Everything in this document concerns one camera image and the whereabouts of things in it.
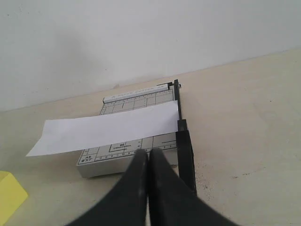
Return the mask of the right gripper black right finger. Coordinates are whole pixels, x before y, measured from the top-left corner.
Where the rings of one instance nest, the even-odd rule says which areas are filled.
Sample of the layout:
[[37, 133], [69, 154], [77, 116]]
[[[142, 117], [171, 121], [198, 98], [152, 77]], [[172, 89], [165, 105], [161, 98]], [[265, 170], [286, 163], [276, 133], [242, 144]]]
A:
[[235, 223], [197, 197], [177, 176], [161, 149], [149, 155], [152, 226], [233, 226]]

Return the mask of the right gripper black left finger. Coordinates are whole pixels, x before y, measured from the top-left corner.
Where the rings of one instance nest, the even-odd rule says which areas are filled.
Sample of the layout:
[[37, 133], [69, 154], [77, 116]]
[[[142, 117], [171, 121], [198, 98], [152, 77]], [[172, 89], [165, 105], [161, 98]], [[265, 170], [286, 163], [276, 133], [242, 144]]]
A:
[[137, 150], [117, 184], [71, 226], [144, 226], [148, 155]]

